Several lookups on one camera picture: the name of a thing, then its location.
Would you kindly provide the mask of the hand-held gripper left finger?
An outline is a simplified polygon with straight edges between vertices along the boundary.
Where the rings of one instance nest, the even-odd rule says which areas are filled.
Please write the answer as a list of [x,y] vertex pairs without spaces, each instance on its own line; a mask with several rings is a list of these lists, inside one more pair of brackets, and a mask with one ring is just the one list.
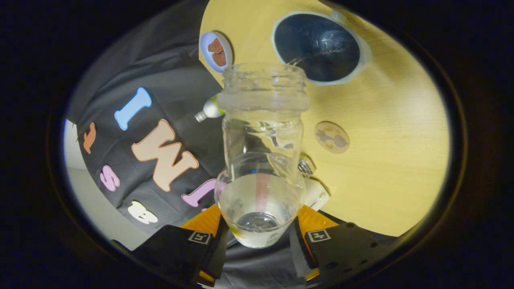
[[180,227],[165,225],[131,252],[149,269],[185,287],[212,287],[225,263],[227,226],[217,205]]

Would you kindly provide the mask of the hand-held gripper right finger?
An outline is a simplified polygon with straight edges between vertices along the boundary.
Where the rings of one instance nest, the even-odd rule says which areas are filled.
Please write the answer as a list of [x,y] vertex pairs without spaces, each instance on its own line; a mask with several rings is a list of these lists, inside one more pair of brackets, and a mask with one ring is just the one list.
[[308,206],[288,232],[294,269],[308,287],[347,283],[380,261],[396,241]]

